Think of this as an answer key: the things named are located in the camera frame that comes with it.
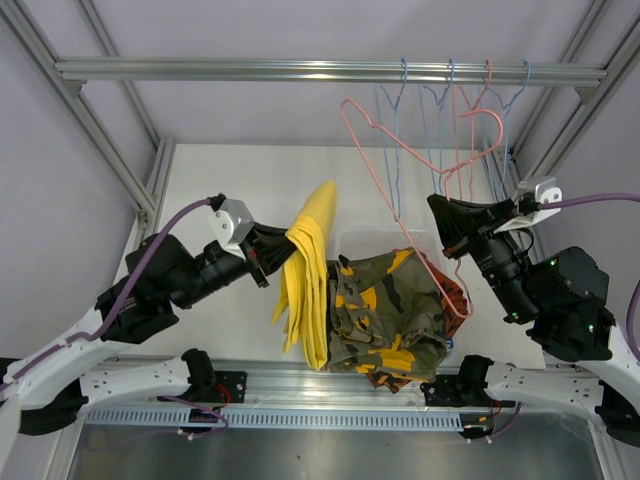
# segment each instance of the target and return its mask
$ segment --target hanging rod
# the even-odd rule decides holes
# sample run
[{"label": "hanging rod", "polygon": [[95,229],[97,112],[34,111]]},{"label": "hanging rod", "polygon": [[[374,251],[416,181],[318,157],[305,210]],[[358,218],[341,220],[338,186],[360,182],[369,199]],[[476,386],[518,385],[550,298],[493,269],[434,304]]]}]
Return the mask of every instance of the hanging rod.
[{"label": "hanging rod", "polygon": [[[211,58],[63,57],[56,68],[67,80],[200,80],[402,83],[400,62],[336,62],[295,60],[220,60]],[[595,88],[607,72],[602,65],[531,63],[529,85]],[[454,83],[482,84],[485,63],[456,64]],[[448,63],[408,63],[407,83],[446,84]],[[521,85],[522,63],[493,65],[493,85]]]}]

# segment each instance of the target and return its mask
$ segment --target yellow towel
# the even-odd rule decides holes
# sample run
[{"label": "yellow towel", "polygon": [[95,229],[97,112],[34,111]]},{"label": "yellow towel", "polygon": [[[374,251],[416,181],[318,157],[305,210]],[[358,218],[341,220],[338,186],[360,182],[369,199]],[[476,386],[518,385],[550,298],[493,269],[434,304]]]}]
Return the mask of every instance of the yellow towel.
[{"label": "yellow towel", "polygon": [[284,351],[302,340],[307,363],[316,370],[327,363],[326,249],[338,204],[333,181],[321,185],[307,199],[286,236],[297,251],[282,271],[280,297],[271,321],[277,323],[289,308]]}]

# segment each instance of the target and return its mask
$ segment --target pink wire hanger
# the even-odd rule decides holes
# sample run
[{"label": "pink wire hanger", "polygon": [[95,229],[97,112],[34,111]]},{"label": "pink wire hanger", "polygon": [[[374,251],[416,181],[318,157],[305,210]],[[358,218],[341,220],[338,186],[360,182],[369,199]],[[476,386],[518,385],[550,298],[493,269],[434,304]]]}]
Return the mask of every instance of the pink wire hanger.
[{"label": "pink wire hanger", "polygon": [[[398,225],[402,229],[403,233],[407,237],[407,240],[409,241],[409,244],[413,247],[413,249],[416,252],[419,252],[419,249],[418,249],[417,245],[415,244],[415,242],[413,241],[413,238],[411,238],[411,235],[409,234],[409,231],[407,230],[406,226],[404,225],[404,222],[400,219],[400,217],[398,216],[398,212],[396,212],[395,208],[393,208],[393,206],[391,205],[391,200],[389,199],[389,196],[385,193],[384,188],[382,187],[382,184],[380,183],[380,180],[378,179],[378,176],[376,175],[376,173],[375,173],[375,171],[373,169],[373,166],[369,162],[369,159],[367,158],[367,155],[364,152],[364,150],[362,148],[362,145],[360,144],[360,141],[358,140],[358,137],[356,136],[355,132],[353,131],[353,127],[351,126],[351,123],[349,122],[349,119],[347,118],[347,115],[346,115],[346,112],[345,112],[345,107],[348,104],[351,104],[353,107],[355,107],[356,110],[358,110],[362,114],[362,116],[365,118],[365,120],[367,121],[367,123],[369,124],[369,126],[371,128],[376,128],[376,129],[381,130],[382,132],[384,132],[385,135],[387,135],[388,137],[393,139],[398,145],[400,145],[403,149],[405,149],[407,152],[409,152],[411,154],[411,156],[414,157],[416,160],[419,160],[420,162],[424,163],[427,167],[431,168],[433,171],[435,171],[436,173],[438,173],[440,175],[442,175],[444,173],[448,173],[447,177],[445,178],[445,193],[446,193],[447,199],[450,199],[450,195],[449,195],[449,180],[451,179],[453,174],[455,172],[457,172],[458,170],[460,170],[461,168],[464,168],[465,166],[470,165],[475,160],[477,160],[479,158],[482,158],[485,155],[488,155],[489,153],[493,152],[494,150],[496,150],[498,148],[498,146],[500,145],[500,142],[502,140],[503,133],[504,133],[502,120],[500,120],[500,117],[494,111],[488,110],[488,109],[484,109],[484,108],[480,108],[480,109],[475,108],[475,109],[472,109],[469,112],[465,112],[465,113],[461,114],[460,117],[462,117],[462,118],[469,117],[469,116],[474,117],[475,115],[480,114],[480,113],[484,113],[484,114],[487,114],[487,115],[490,115],[491,117],[493,117],[493,119],[498,124],[498,129],[499,129],[498,141],[495,143],[495,145],[493,147],[488,148],[487,150],[485,150],[485,151],[483,151],[483,152],[481,152],[481,153],[479,153],[477,155],[472,155],[470,158],[468,158],[464,162],[456,164],[456,166],[454,166],[454,167],[446,168],[446,169],[440,169],[440,168],[436,167],[435,165],[431,164],[427,159],[423,158],[420,154],[418,154],[411,147],[406,145],[402,140],[400,140],[395,135],[393,135],[384,126],[373,122],[371,120],[371,117],[369,117],[369,115],[367,114],[367,112],[360,105],[358,105],[354,100],[352,100],[350,98],[347,98],[346,100],[344,100],[340,104],[340,116],[342,117],[342,120],[344,121],[344,123],[345,123],[345,125],[347,127],[347,130],[349,130],[349,134],[351,135],[351,138],[353,139],[353,142],[355,143],[356,148],[358,149],[358,152],[360,153],[360,156],[362,157],[362,160],[365,162],[365,165],[367,166],[367,169],[369,170],[369,173],[373,177],[373,180],[375,181],[375,183],[376,183],[376,185],[378,187],[378,190],[380,191],[380,194],[384,198],[384,201],[387,204],[387,207],[389,207],[389,210],[391,210],[391,212],[393,213],[393,216],[396,219],[396,222],[398,223]],[[469,318],[469,317],[471,317],[473,315],[475,309],[474,309],[473,303],[471,302],[471,296],[469,295],[469,288],[468,288],[467,284],[464,282],[464,280],[459,275],[461,261],[458,260],[458,265],[457,265],[456,270],[455,270],[455,276],[458,279],[458,281],[463,285],[463,287],[465,289],[465,293],[467,294],[467,298],[469,299],[469,313],[467,313],[467,314],[463,314],[463,313],[459,312],[458,309],[455,307],[453,301],[447,295],[447,292],[445,292],[444,288],[440,285],[440,282],[438,282],[437,277],[433,273],[431,267],[429,266],[429,263],[426,261],[424,256],[423,255],[418,255],[418,257],[420,258],[420,261],[424,265],[424,267],[427,270],[427,272],[429,272],[429,275],[431,276],[431,278],[433,279],[434,283],[438,287],[438,290],[440,290],[440,293],[442,294],[442,296],[445,298],[447,303],[451,306],[451,309],[453,310],[454,314],[457,315],[460,318]]]}]

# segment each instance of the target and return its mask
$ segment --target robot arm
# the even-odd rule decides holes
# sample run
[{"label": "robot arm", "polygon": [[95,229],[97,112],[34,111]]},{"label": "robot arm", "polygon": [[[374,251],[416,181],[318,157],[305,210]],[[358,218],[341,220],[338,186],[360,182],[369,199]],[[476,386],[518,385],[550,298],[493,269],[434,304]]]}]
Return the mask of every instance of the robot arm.
[{"label": "robot arm", "polygon": [[[172,306],[190,308],[215,291],[250,274],[259,287],[295,251],[285,229],[254,222],[243,202],[224,195],[208,199],[216,240],[196,257],[173,236],[162,239],[127,295],[124,306],[104,329],[124,277],[98,297],[95,308],[68,331],[23,360],[0,361],[0,401],[17,400],[21,433],[49,433],[75,421],[80,412],[158,395],[198,401],[215,384],[206,352],[189,350],[157,365],[114,371],[91,370],[105,359],[140,344],[178,322]],[[155,236],[126,257],[133,274]],[[94,332],[104,331],[96,337]]]},{"label": "robot arm", "polygon": [[578,247],[532,264],[509,233],[560,210],[539,210],[561,199],[555,179],[523,182],[514,198],[479,205],[430,196],[444,254],[470,254],[506,310],[506,322],[532,322],[526,333],[543,350],[600,379],[554,377],[471,355],[460,368],[458,392],[467,399],[518,400],[601,419],[610,435],[640,446],[640,362],[605,307],[609,276]]}]

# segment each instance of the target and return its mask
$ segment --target red wire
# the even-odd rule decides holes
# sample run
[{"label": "red wire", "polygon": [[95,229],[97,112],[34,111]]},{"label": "red wire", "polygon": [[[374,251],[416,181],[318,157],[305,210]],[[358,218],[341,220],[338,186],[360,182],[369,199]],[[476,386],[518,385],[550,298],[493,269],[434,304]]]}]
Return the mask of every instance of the red wire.
[{"label": "red wire", "polygon": [[227,390],[227,387],[219,383],[215,386],[215,389],[226,396],[227,400],[225,402],[225,406],[229,405],[229,403],[231,403],[231,394],[229,393],[229,390]]},{"label": "red wire", "polygon": [[[458,171],[459,169],[461,169],[461,168],[463,168],[463,167],[465,167],[467,165],[470,165],[471,163],[473,163],[478,158],[482,158],[485,155],[493,152],[496,148],[498,148],[498,145],[500,145],[500,142],[502,140],[502,135],[504,133],[504,127],[502,125],[502,120],[500,120],[500,117],[494,111],[488,110],[488,109],[483,109],[483,108],[479,108],[479,109],[476,109],[476,110],[473,110],[473,111],[469,111],[469,112],[465,112],[465,113],[461,114],[460,115],[461,117],[473,116],[473,115],[477,115],[479,113],[485,113],[487,115],[491,115],[493,117],[493,119],[496,121],[496,123],[498,124],[498,129],[499,129],[498,141],[495,143],[495,145],[493,147],[488,148],[487,150],[485,150],[483,152],[480,152],[478,155],[472,155],[470,158],[468,158],[464,162],[460,163],[459,165],[456,165],[455,167],[452,167],[452,168],[447,168],[447,169],[441,170],[438,167],[436,167],[435,165],[432,165],[428,160],[426,160],[425,158],[420,156],[415,150],[413,150],[411,147],[406,145],[398,137],[393,135],[393,133],[391,133],[389,130],[387,130],[384,126],[382,126],[380,124],[377,124],[377,123],[374,123],[371,120],[371,117],[369,117],[369,115],[367,114],[367,112],[360,105],[358,105],[354,100],[351,100],[350,98],[347,98],[340,105],[340,115],[342,116],[342,120],[344,121],[344,123],[345,123],[345,125],[347,127],[347,130],[349,130],[349,134],[351,135],[351,138],[353,139],[353,142],[355,143],[356,148],[358,149],[358,152],[360,153],[360,156],[362,157],[362,160],[364,161],[365,165],[367,166],[367,169],[369,170],[369,173],[373,177],[373,180],[376,183],[376,186],[378,187],[378,190],[380,191],[380,194],[384,198],[384,201],[386,202],[387,207],[389,207],[389,210],[391,210],[391,212],[393,213],[393,216],[395,217],[396,222],[398,223],[398,225],[400,226],[400,228],[404,232],[405,236],[407,237],[407,240],[409,241],[409,244],[417,252],[417,251],[419,251],[418,247],[416,246],[415,242],[413,241],[413,238],[411,238],[411,235],[409,234],[407,228],[405,227],[404,222],[400,219],[400,217],[398,215],[398,212],[395,210],[395,208],[393,208],[393,205],[391,204],[391,200],[389,199],[389,196],[385,193],[384,188],[382,187],[382,184],[380,183],[380,180],[378,179],[378,176],[376,175],[375,171],[373,170],[373,166],[371,165],[371,163],[369,162],[369,159],[367,158],[367,154],[364,152],[364,150],[362,148],[362,145],[360,145],[360,141],[358,140],[358,137],[356,136],[355,132],[353,131],[353,127],[351,126],[351,123],[347,119],[347,115],[345,113],[345,107],[346,107],[347,104],[351,104],[356,110],[358,110],[362,114],[362,116],[367,120],[367,123],[369,124],[369,126],[371,128],[376,128],[378,130],[382,130],[387,136],[391,137],[398,145],[400,145],[407,152],[409,152],[411,154],[411,156],[413,156],[415,159],[417,159],[420,162],[424,163],[426,166],[431,168],[436,173],[442,174],[442,173],[447,173],[448,172],[449,175],[445,178],[445,193],[447,195],[447,199],[451,198],[450,195],[449,195],[449,179],[451,178],[451,176],[453,176],[453,174],[456,171]],[[447,302],[449,303],[449,305],[451,306],[451,310],[460,318],[469,318],[470,316],[472,316],[473,313],[474,313],[474,306],[473,306],[473,303],[471,301],[471,296],[469,294],[469,287],[467,286],[465,281],[460,277],[460,275],[458,273],[459,270],[460,270],[461,261],[458,260],[458,266],[456,267],[456,270],[455,270],[455,276],[458,279],[458,281],[462,284],[462,286],[464,287],[464,290],[465,290],[465,293],[467,295],[467,298],[469,299],[469,313],[467,313],[467,314],[463,314],[463,313],[458,311],[458,309],[455,307],[453,301],[449,298],[449,295],[447,295],[447,292],[440,285],[440,282],[438,281],[436,275],[433,273],[433,271],[432,271],[431,267],[429,266],[428,262],[423,258],[422,255],[418,255],[418,257],[420,258],[420,261],[424,265],[424,268],[427,270],[427,272],[429,272],[429,275],[431,275],[431,278],[433,279],[434,283],[438,287],[438,290],[440,290],[440,293],[442,294],[443,298],[445,298],[447,300]]]}]

